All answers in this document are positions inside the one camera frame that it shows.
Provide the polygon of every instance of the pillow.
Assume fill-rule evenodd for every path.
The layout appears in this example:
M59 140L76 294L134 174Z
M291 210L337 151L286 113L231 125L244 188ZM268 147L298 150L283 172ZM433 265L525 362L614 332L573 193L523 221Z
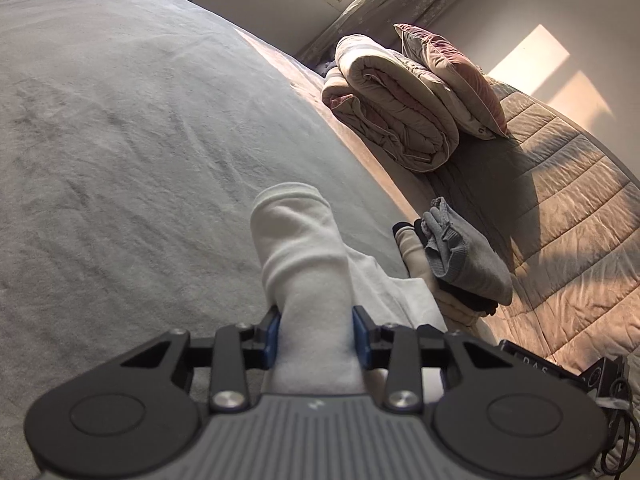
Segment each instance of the pillow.
M451 90L442 79L427 70L420 63L403 56L399 52L390 52L444 104L444 107L452 115L461 132L473 135L482 140L495 139L492 131L473 117L472 113L466 108L456 93Z
M502 105L482 73L442 36L420 27L394 25L402 40L402 54L422 63L447 83L471 114L493 133L506 137Z

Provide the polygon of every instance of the black electronic device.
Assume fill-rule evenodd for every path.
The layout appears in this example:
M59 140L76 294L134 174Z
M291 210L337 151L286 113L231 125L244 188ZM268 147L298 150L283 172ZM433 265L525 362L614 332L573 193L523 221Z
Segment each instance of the black electronic device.
M465 333L375 325L361 306L355 349L364 369L388 370L381 405L252 405L245 371L273 366L279 322L274 306L213 338L171 330L46 393L24 423L42 479L559 480L587 474L607 445L583 388ZM189 396L198 367L210 367L204 403ZM422 400L423 367L442 370L439 402Z

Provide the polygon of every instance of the quilted bedspread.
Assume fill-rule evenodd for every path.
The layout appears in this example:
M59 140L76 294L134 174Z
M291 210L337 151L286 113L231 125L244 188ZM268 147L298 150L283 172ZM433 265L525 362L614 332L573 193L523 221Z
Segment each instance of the quilted bedspread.
M513 342L573 372L627 355L640 415L640 190L581 130L494 84L510 138L463 136L425 175L507 263L514 299L484 318Z

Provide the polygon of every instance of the white logo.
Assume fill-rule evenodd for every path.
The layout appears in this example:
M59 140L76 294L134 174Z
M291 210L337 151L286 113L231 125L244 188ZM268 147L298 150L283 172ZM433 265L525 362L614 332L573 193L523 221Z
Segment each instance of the white logo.
M307 406L310 407L312 410L317 411L319 408L322 408L324 406L324 401L320 399L314 399L311 402L307 403Z

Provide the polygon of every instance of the round joint cover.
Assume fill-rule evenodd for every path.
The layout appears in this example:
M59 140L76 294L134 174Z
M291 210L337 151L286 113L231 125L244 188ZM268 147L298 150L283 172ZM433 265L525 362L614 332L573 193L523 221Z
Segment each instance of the round joint cover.
M580 474L607 434L585 393L524 365L465 376L437 404L433 427L472 469L510 479Z
M130 478L180 455L200 427L197 407L146 371L88 373L40 397L24 421L38 466L64 478Z

